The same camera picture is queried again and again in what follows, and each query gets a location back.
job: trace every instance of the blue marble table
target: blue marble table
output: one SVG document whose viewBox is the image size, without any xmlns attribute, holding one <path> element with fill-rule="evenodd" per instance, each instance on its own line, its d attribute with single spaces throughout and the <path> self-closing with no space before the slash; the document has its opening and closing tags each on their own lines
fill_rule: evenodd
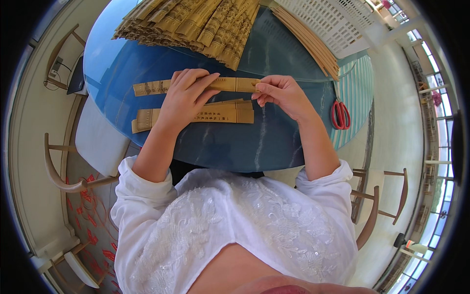
<svg viewBox="0 0 470 294">
<path fill-rule="evenodd" d="M 332 80 L 324 76 L 298 40 L 268 9 L 260 9 L 239 69 L 234 72 L 185 48 L 147 47 L 137 45 L 136 41 L 111 40 L 122 17 L 135 4 L 135 0 L 113 0 L 108 4 L 86 41 L 83 66 L 86 87 L 103 116 L 139 146 L 144 144 L 149 131 L 132 134 L 131 121 L 139 109 L 160 108 L 165 95 L 135 97 L 132 85 L 170 79 L 174 71 L 185 68 L 205 68 L 229 77 L 291 75 L 320 114 L 328 133 L 332 132 L 330 109 L 335 99 Z M 250 97 L 250 93 L 221 92 L 210 102 Z M 178 136 L 174 158 L 236 172 L 304 164 L 296 122 L 272 103 L 261 108 L 254 102 L 253 109 L 254 124 L 189 124 Z"/>
</svg>

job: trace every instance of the red scissors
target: red scissors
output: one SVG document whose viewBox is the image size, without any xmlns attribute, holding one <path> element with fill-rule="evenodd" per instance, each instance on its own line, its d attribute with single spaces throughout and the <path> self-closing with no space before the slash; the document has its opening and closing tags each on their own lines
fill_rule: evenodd
<svg viewBox="0 0 470 294">
<path fill-rule="evenodd" d="M 336 82 L 333 82 L 333 84 L 335 85 L 336 99 L 331 108 L 331 122 L 335 129 L 347 130 L 351 126 L 351 117 L 349 116 L 346 105 L 339 99 L 339 91 Z"/>
</svg>

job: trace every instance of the woman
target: woman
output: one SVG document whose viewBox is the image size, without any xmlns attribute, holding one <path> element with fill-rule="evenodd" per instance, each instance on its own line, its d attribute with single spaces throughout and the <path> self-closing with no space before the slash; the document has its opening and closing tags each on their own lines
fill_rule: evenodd
<svg viewBox="0 0 470 294">
<path fill-rule="evenodd" d="M 115 269 L 123 292 L 370 292 L 338 285 L 351 278 L 357 258 L 346 182 L 352 172 L 292 77 L 263 78 L 252 99 L 277 104 L 298 123 L 305 168 L 297 189 L 213 169 L 195 169 L 172 186 L 176 138 L 219 92 L 204 91 L 218 76 L 175 72 L 140 154 L 119 166 L 111 216 L 119 226 Z"/>
</svg>

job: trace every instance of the white plastic basket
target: white plastic basket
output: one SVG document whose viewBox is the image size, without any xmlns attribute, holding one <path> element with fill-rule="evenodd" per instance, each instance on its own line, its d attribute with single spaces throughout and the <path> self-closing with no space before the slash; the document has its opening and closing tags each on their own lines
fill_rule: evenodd
<svg viewBox="0 0 470 294">
<path fill-rule="evenodd" d="M 305 23 L 336 58 L 375 49 L 366 32 L 381 24 L 359 0 L 275 1 Z"/>
</svg>

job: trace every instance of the chair seat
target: chair seat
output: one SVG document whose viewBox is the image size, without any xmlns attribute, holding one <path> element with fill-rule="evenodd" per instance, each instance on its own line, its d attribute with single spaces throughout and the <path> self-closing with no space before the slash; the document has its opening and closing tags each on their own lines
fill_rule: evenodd
<svg viewBox="0 0 470 294">
<path fill-rule="evenodd" d="M 103 176 L 117 176 L 130 140 L 101 114 L 92 98 L 87 98 L 75 135 L 77 152 Z"/>
<path fill-rule="evenodd" d="M 78 259 L 72 252 L 67 252 L 63 255 L 66 262 L 72 268 L 73 272 L 80 278 L 80 280 L 86 285 L 98 289 L 100 286 L 97 284 L 96 280 L 90 274 L 90 272 L 85 268 L 83 263 Z"/>
</svg>

